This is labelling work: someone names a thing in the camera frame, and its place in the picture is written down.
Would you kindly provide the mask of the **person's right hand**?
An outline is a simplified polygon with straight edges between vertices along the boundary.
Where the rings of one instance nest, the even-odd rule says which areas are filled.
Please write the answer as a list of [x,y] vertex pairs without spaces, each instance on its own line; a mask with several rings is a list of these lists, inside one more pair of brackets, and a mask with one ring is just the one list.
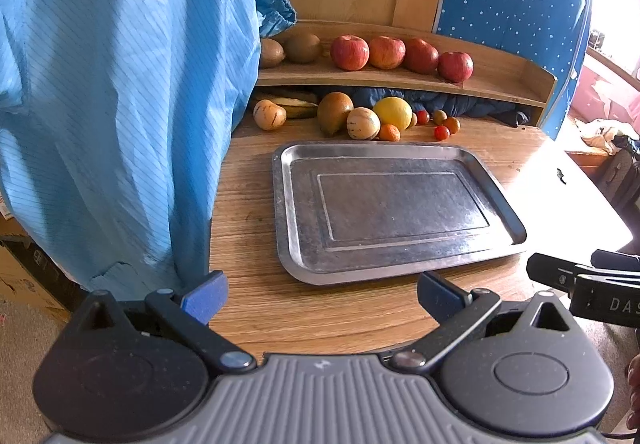
[[629,430],[640,427],[640,355],[637,354],[629,363],[627,370],[627,384],[630,389],[629,415],[626,426]]

